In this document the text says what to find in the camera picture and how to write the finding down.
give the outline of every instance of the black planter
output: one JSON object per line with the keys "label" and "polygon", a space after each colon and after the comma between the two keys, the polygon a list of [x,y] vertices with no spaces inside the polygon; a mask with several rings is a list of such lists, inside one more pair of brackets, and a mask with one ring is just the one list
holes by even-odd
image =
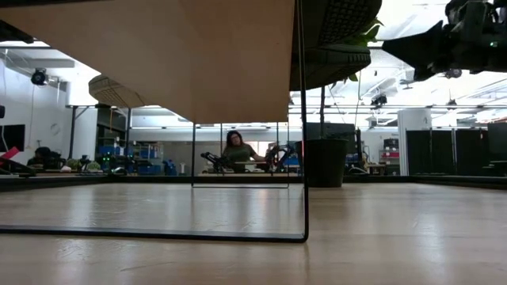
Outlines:
{"label": "black planter", "polygon": [[[346,139],[312,139],[306,141],[307,152],[304,154],[307,167],[304,175],[308,186],[313,188],[341,187],[347,156]],[[301,142],[295,144],[299,165],[302,165],[303,150]]]}

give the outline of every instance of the wooden underside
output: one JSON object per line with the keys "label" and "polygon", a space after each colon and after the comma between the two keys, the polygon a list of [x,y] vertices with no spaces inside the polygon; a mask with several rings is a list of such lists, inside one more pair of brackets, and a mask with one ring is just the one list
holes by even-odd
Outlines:
{"label": "wooden underside", "polygon": [[[0,235],[0,277],[5,285],[505,285],[505,192],[345,184],[310,198],[304,245]],[[0,219],[298,230],[300,199],[300,186],[90,185],[0,193]]]}
{"label": "wooden underside", "polygon": [[287,120],[293,0],[113,0],[0,18],[196,123]]}

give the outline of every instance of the woman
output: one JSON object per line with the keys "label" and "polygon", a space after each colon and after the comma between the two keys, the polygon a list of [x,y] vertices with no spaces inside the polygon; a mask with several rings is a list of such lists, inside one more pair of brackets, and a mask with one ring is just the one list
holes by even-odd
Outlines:
{"label": "woman", "polygon": [[230,167],[235,172],[245,171],[245,166],[236,162],[249,162],[250,158],[256,162],[265,162],[265,158],[258,155],[249,144],[243,142],[243,137],[237,131],[227,133],[227,146],[222,156],[230,162]]}

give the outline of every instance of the pink object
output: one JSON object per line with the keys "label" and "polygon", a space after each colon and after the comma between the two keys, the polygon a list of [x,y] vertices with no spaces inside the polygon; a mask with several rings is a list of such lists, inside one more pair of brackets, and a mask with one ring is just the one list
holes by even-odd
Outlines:
{"label": "pink object", "polygon": [[19,149],[17,147],[13,147],[11,148],[10,150],[8,150],[6,153],[4,153],[2,156],[0,156],[0,158],[5,158],[5,159],[11,159],[13,157],[16,156],[16,154],[19,154]]}

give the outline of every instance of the dark hair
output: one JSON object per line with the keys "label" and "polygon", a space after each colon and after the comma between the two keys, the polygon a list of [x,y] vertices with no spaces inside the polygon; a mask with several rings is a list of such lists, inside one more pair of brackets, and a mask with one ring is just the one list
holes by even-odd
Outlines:
{"label": "dark hair", "polygon": [[241,134],[238,131],[229,131],[227,133],[227,147],[234,146],[234,144],[232,144],[232,139],[231,139],[231,137],[233,135],[237,135],[239,137],[239,140],[241,141],[241,144],[243,144],[243,137],[241,136]]}
{"label": "dark hair", "polygon": [[49,147],[42,146],[35,150],[36,154],[40,154],[42,157],[48,157],[51,154]]}

